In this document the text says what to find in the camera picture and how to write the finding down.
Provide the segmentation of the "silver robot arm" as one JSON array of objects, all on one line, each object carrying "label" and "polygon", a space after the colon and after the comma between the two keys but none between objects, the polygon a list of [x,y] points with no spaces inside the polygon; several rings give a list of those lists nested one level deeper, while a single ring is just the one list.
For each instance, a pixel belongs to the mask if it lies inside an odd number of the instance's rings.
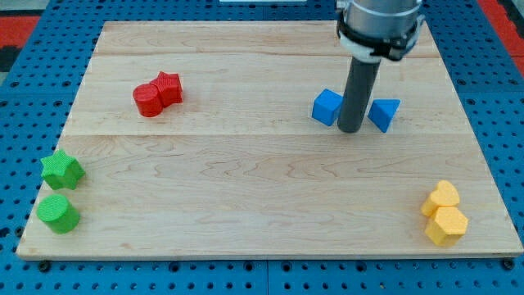
[{"label": "silver robot arm", "polygon": [[421,6],[421,0],[337,0],[340,44],[364,63],[399,61],[418,41]]}]

